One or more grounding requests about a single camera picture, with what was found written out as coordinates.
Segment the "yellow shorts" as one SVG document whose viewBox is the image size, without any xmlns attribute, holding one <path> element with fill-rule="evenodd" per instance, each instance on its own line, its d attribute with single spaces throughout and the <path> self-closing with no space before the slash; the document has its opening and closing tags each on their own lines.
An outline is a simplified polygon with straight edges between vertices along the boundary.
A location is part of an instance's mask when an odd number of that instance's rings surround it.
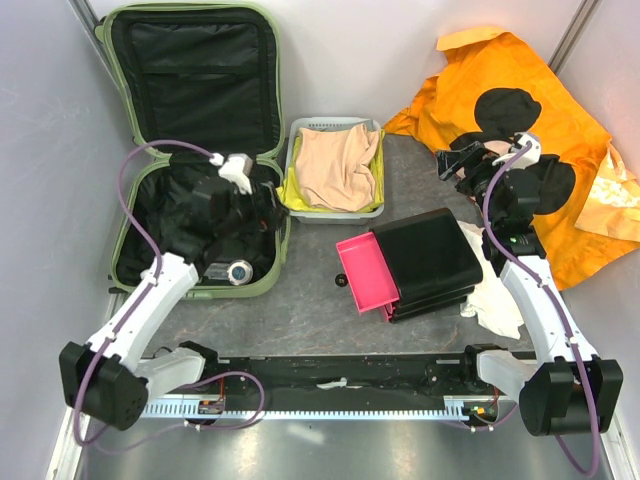
<svg viewBox="0 0 640 480">
<path fill-rule="evenodd" d="M 296 182 L 296 178 L 295 178 L 295 171 L 294 171 L 294 164 L 292 166 L 292 168 L 289 170 L 289 178 L 288 179 L 284 179 L 284 182 L 282 184 L 281 187 L 279 187 L 277 189 L 278 195 L 280 197 L 280 200 L 283 202 L 283 204 L 290 209 L 290 207 L 292 207 L 295 210 L 312 210 L 312 209 L 322 209 L 322 208 L 312 208 L 307 206 L 299 191 L 298 191 L 298 186 L 297 186 L 297 182 Z M 377 197 L 376 192 L 375 192 L 375 200 L 374 203 L 364 209 L 370 209 L 370 208 L 374 208 L 377 204 L 380 203 L 380 199 Z"/>
</svg>

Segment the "round silver blue-lid tin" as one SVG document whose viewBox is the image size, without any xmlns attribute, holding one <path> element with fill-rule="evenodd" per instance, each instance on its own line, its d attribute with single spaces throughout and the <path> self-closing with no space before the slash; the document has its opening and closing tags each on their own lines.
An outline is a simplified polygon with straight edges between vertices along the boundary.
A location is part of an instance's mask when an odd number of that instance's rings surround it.
<svg viewBox="0 0 640 480">
<path fill-rule="evenodd" d="M 248 284 L 253 278 L 253 273 L 252 265 L 246 260 L 233 261 L 227 268 L 228 280 L 234 286 Z"/>
</svg>

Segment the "beige pink garment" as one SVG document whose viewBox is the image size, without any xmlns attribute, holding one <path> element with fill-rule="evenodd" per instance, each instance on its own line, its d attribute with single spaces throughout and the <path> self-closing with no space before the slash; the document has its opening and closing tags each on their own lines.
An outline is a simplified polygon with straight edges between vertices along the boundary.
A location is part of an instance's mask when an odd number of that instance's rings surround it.
<svg viewBox="0 0 640 480">
<path fill-rule="evenodd" d="M 321 132 L 302 128 L 294 163 L 298 191 L 312 208 L 356 212 L 371 206 L 377 181 L 370 168 L 380 133 L 363 124 Z"/>
</svg>

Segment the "white perforated plastic basket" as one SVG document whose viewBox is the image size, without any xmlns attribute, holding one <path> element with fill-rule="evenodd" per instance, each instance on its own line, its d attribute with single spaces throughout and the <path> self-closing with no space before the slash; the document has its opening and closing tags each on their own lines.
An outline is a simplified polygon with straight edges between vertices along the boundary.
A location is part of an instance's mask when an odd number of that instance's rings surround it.
<svg viewBox="0 0 640 480">
<path fill-rule="evenodd" d="M 294 120 L 289 132 L 289 143 L 285 161 L 285 179 L 289 178 L 289 170 L 297 158 L 300 129 L 308 128 L 314 131 L 333 132 L 347 129 L 358 124 L 364 124 L 368 130 L 377 131 L 380 141 L 376 150 L 376 156 L 372 160 L 371 170 L 376 178 L 376 195 L 380 203 L 374 208 L 364 209 L 359 212 L 341 212 L 326 209 L 295 210 L 290 207 L 291 216 L 301 223 L 306 224 L 334 224 L 334 225 L 364 225 L 379 217 L 384 211 L 384 131 L 381 125 L 373 119 L 361 117 L 307 117 Z"/>
</svg>

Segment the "black box with pink ends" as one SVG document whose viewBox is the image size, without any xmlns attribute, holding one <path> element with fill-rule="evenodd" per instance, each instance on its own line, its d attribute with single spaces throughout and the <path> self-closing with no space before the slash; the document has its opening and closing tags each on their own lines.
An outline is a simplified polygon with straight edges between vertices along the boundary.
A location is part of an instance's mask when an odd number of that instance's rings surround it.
<svg viewBox="0 0 640 480">
<path fill-rule="evenodd" d="M 371 229 L 399 299 L 385 308 L 397 323 L 460 304 L 483 270 L 455 216 L 440 208 Z"/>
</svg>

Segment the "pink drawer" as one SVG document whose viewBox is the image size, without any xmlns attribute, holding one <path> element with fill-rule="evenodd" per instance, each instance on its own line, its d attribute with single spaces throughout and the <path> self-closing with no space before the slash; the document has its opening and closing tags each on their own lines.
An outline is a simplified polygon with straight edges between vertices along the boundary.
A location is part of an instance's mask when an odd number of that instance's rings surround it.
<svg viewBox="0 0 640 480">
<path fill-rule="evenodd" d="M 336 249 L 358 312 L 377 310 L 390 322 L 400 296 L 374 233 L 342 240 Z"/>
</svg>

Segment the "green hard-shell suitcase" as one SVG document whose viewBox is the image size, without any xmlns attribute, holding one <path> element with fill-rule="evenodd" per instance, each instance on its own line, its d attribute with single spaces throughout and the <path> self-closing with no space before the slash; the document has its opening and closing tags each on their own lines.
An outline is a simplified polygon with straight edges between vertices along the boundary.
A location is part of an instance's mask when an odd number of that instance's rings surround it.
<svg viewBox="0 0 640 480">
<path fill-rule="evenodd" d="M 247 154 L 253 180 L 283 183 L 277 29 L 246 4 L 143 3 L 113 10 L 95 34 L 134 142 L 151 156 L 111 260 L 116 289 L 131 292 L 166 250 L 196 184 L 214 173 L 209 154 Z"/>
</svg>

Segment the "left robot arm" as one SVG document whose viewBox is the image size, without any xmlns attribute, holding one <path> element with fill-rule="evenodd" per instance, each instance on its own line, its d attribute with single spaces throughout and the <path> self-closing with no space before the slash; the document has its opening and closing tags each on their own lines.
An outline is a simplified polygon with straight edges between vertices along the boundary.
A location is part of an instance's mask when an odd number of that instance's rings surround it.
<svg viewBox="0 0 640 480">
<path fill-rule="evenodd" d="M 144 350 L 225 240 L 239 232 L 275 231 L 286 216 L 271 182 L 219 175 L 199 181 L 165 252 L 117 313 L 84 344 L 70 342 L 61 351 L 64 398 L 74 413 L 126 430 L 148 402 L 176 388 L 215 389 L 220 371 L 201 348 L 179 347 L 150 361 L 143 360 Z"/>
</svg>

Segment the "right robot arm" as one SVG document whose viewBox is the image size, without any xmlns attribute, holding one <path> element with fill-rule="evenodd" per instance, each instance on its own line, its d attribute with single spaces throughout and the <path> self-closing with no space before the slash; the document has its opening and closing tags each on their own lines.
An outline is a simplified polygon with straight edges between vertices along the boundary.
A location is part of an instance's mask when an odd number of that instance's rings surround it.
<svg viewBox="0 0 640 480">
<path fill-rule="evenodd" d="M 500 155 L 480 142 L 435 154 L 438 176 L 462 172 L 458 192 L 476 200 L 484 221 L 485 258 L 511 294 L 533 341 L 537 363 L 494 347 L 471 347 L 458 381 L 477 394 L 497 387 L 517 403 L 534 436 L 605 433 L 623 382 L 618 362 L 599 356 L 572 318 L 552 278 L 532 221 L 542 181 L 540 145 L 520 134 Z"/>
</svg>

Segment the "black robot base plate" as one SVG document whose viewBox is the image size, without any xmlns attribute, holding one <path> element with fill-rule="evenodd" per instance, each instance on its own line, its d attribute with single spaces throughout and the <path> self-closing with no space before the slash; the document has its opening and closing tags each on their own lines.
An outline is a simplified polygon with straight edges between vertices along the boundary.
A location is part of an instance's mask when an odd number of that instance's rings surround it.
<svg viewBox="0 0 640 480">
<path fill-rule="evenodd" d="M 203 376 L 254 375 L 268 409 L 437 408 L 445 397 L 493 399 L 494 388 L 473 379 L 462 353 L 229 357 L 209 360 Z"/>
</svg>

